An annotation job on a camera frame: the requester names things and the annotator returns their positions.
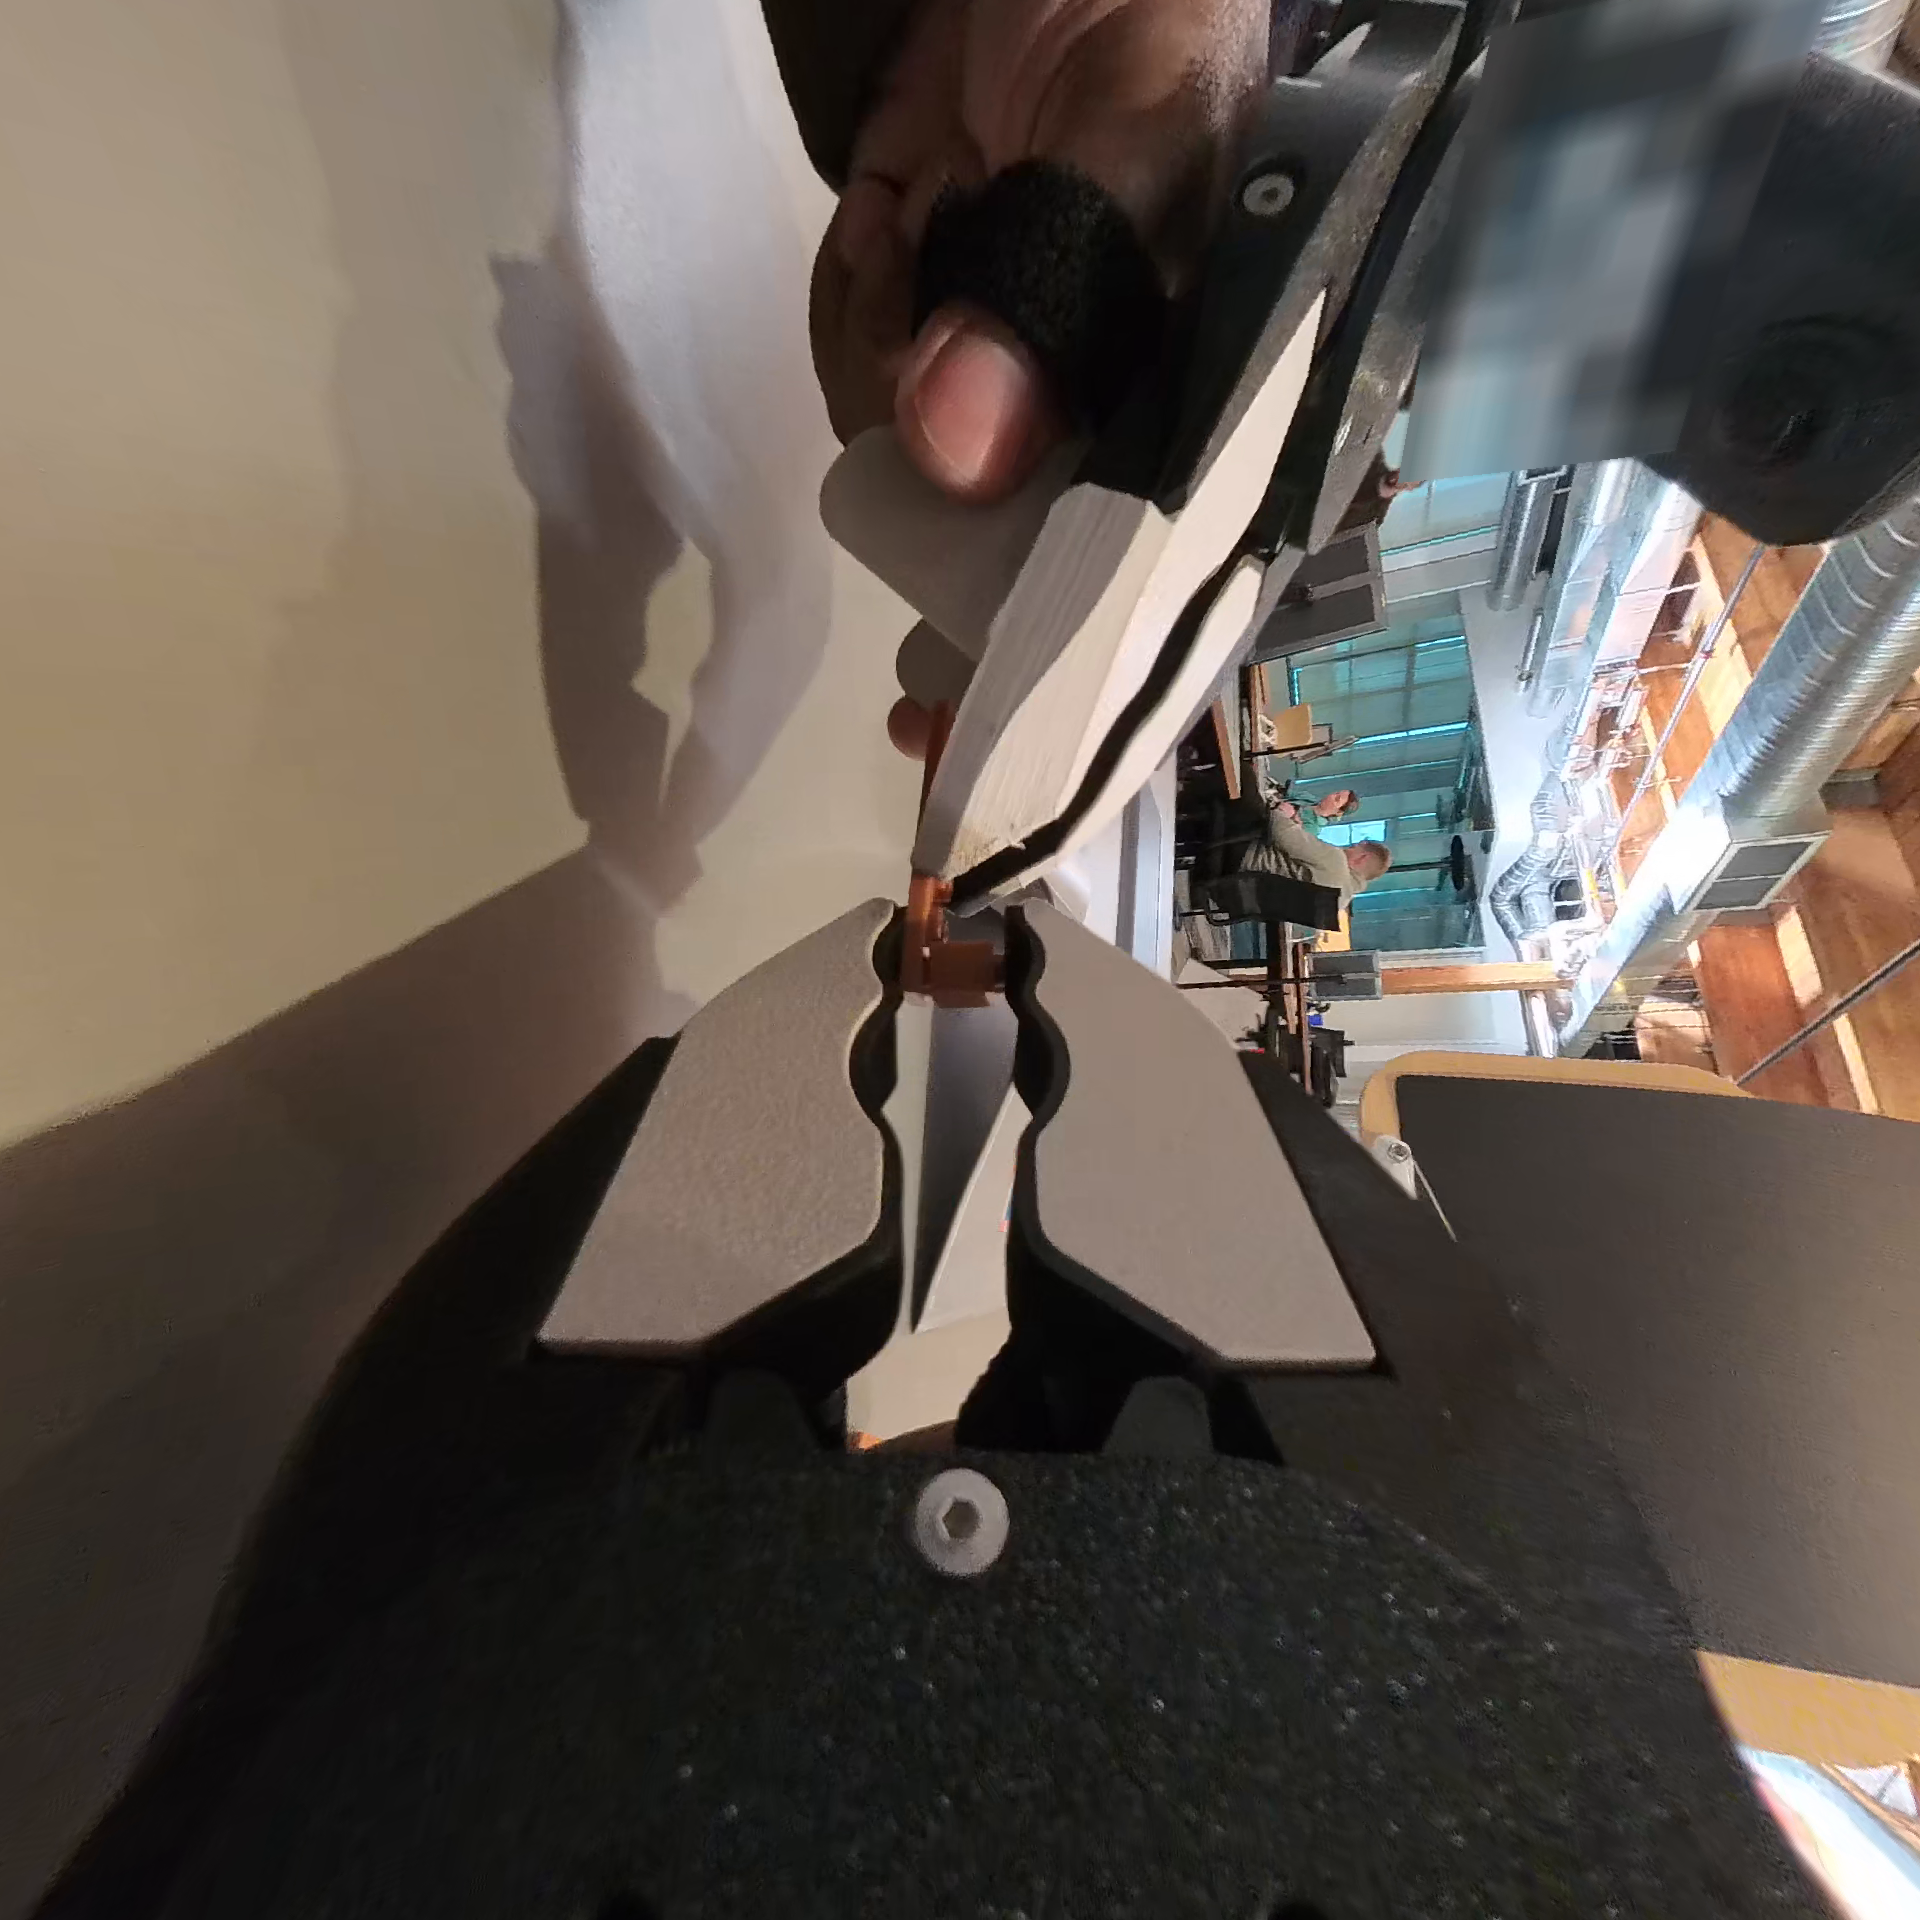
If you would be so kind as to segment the grey desk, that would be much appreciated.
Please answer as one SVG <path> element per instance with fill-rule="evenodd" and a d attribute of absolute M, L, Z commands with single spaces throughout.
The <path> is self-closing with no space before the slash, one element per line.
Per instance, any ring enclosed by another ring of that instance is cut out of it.
<path fill-rule="evenodd" d="M 433 1242 L 905 882 L 758 4 L 5 4 L 5 1915 Z"/>

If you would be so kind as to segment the long orange studded plate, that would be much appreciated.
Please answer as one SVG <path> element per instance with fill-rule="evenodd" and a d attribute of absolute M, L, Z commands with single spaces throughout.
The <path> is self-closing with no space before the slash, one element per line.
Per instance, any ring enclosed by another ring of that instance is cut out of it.
<path fill-rule="evenodd" d="M 927 826 L 932 788 L 938 778 L 938 766 L 946 753 L 948 737 L 953 732 L 954 705 L 938 703 L 927 708 L 927 737 L 922 751 L 922 766 L 921 766 L 921 794 L 919 794 L 919 817 L 917 817 L 917 838 L 912 847 L 912 871 L 909 871 L 909 896 L 943 896 L 946 882 L 937 874 L 937 870 L 927 870 L 921 857 L 921 838 Z"/>

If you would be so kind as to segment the metal air vent box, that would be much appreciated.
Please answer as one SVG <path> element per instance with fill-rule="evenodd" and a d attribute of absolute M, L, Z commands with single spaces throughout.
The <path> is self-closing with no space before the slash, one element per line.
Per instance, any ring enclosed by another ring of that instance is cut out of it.
<path fill-rule="evenodd" d="M 1773 905 L 1828 838 L 1828 833 L 1791 833 L 1751 841 L 1728 840 L 1674 904 L 1694 918 L 1736 915 Z"/>

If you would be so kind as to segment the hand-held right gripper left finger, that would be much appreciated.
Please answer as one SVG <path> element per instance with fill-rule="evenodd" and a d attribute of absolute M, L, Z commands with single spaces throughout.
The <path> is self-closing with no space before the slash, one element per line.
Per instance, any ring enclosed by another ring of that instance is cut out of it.
<path fill-rule="evenodd" d="M 685 1023 L 536 1339 L 863 1362 L 901 1303 L 897 907 L 853 905 Z"/>

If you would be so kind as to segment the large spiral air duct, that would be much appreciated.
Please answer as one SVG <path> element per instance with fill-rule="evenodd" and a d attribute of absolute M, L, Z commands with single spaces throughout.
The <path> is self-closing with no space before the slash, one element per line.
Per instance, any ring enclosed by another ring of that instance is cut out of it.
<path fill-rule="evenodd" d="M 1556 1049 L 1580 1058 L 1624 1031 L 1640 1002 L 1718 918 L 1674 904 L 1726 841 L 1830 833 L 1822 786 L 1918 663 L 1918 500 L 1830 544 L 1642 855 L 1574 976 Z"/>

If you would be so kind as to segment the black monitor on stand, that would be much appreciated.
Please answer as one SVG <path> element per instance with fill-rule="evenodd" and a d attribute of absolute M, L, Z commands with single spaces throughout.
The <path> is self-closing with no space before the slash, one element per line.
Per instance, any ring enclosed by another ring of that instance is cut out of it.
<path fill-rule="evenodd" d="M 1308 654 L 1384 630 L 1384 574 L 1378 527 L 1361 523 L 1330 539 L 1290 574 L 1264 620 L 1253 663 Z"/>

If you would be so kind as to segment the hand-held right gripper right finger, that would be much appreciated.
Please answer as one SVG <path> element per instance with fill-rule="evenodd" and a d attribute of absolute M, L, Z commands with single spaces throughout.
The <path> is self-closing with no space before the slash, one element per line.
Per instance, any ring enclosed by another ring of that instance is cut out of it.
<path fill-rule="evenodd" d="M 1015 1222 L 1045 1274 L 1237 1375 L 1367 1372 L 1375 1344 L 1237 1047 L 1053 905 L 1005 926 Z"/>

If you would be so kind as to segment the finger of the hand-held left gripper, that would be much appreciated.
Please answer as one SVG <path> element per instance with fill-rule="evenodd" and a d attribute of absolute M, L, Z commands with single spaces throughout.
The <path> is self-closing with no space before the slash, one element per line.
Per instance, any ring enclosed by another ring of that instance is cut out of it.
<path fill-rule="evenodd" d="M 1056 859 L 1097 840 L 1161 768 L 1208 705 L 1221 675 L 1254 632 L 1269 555 L 1222 563 L 1174 617 L 1136 698 L 1097 745 L 1086 780 L 1062 814 L 1015 847 L 951 880 L 951 911 L 968 918 L 1041 875 Z"/>
<path fill-rule="evenodd" d="M 1298 410 L 1325 299 L 1247 367 L 1184 504 L 1089 481 L 1041 521 L 951 726 L 921 857 L 942 880 L 1056 822 L 1200 585 L 1253 520 Z"/>

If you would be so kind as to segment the wood-edged black table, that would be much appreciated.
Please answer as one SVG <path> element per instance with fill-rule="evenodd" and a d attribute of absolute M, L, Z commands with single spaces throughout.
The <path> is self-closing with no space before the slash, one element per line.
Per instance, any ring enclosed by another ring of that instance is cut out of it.
<path fill-rule="evenodd" d="M 1429 1049 L 1360 1136 L 1589 1404 L 1732 1732 L 1916 1762 L 1916 1120 Z"/>

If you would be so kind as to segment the slim spiral air duct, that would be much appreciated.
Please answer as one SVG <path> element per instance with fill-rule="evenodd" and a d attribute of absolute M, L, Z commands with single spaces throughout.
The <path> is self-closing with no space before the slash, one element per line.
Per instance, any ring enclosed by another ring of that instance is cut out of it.
<path fill-rule="evenodd" d="M 1484 604 L 1494 616 L 1527 616 L 1516 687 L 1530 714 L 1565 700 L 1585 625 L 1647 481 L 1633 459 L 1509 476 Z"/>

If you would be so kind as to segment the tan two-stud brick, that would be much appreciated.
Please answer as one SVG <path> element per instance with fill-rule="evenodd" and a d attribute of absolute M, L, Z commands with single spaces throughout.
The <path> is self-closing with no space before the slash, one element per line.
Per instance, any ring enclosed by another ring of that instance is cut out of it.
<path fill-rule="evenodd" d="M 951 884 L 912 871 L 901 920 L 897 990 L 942 1009 L 977 1009 L 1004 993 L 1000 952 L 992 942 L 953 940 Z"/>

